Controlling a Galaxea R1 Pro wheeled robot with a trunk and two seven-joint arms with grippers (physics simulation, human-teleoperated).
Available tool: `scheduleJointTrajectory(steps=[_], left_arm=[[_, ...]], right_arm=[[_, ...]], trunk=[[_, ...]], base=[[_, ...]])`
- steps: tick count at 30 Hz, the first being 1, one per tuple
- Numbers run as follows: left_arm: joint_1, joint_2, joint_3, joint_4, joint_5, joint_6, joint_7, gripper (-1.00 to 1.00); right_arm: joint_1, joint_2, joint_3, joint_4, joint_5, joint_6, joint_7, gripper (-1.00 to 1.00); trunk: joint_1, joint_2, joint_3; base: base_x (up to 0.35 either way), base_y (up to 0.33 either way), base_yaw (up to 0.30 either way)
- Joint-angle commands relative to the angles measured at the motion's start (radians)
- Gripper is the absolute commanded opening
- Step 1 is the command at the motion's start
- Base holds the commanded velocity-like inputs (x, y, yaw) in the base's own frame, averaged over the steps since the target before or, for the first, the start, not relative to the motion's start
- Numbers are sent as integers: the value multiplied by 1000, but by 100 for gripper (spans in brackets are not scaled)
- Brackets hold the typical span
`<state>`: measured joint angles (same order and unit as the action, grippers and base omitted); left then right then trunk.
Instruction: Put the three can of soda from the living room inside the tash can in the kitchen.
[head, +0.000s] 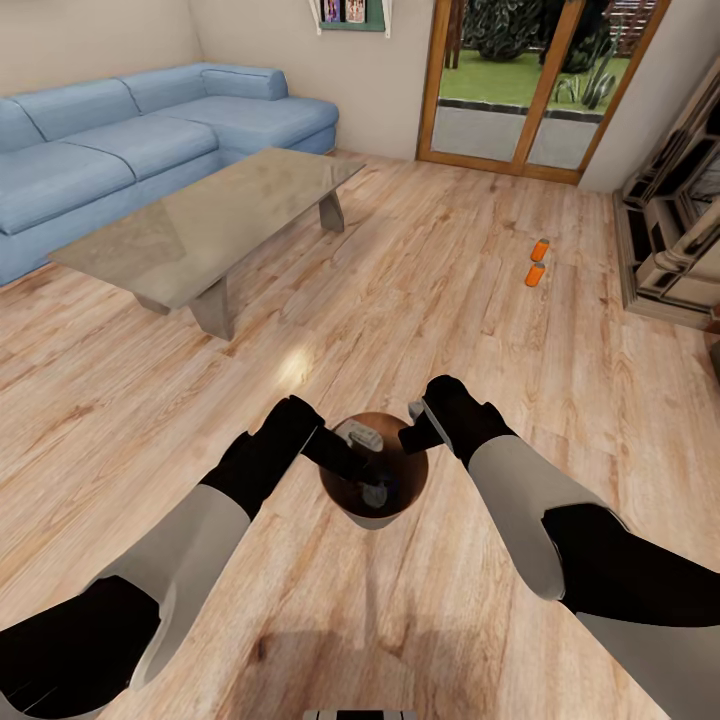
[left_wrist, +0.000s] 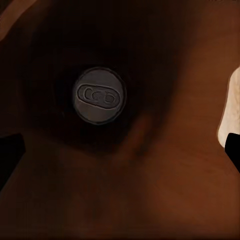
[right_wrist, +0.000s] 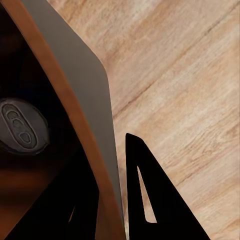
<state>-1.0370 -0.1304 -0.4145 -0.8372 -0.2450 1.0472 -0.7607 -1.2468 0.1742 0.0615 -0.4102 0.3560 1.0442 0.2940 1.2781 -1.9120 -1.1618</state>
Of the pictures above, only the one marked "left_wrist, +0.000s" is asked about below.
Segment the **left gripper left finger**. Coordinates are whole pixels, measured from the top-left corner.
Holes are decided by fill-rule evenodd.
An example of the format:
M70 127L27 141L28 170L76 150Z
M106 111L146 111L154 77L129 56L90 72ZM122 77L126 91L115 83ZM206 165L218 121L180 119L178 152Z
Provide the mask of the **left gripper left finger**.
M21 133L0 138L0 192L25 152L26 146Z

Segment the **trash can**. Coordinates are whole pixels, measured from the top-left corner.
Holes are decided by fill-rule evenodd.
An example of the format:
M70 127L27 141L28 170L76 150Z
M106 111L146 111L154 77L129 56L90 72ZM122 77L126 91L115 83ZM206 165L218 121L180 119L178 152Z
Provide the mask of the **trash can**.
M122 113L88 125L54 82L98 64ZM240 240L240 172L218 139L240 68L240 0L0 0L0 139L25 153L0 240Z

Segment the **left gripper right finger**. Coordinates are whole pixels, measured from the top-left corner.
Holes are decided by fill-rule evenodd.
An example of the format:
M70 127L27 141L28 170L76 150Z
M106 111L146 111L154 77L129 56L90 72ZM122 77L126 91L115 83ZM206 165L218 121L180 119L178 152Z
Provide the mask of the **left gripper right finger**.
M240 172L240 134L229 133L224 150Z

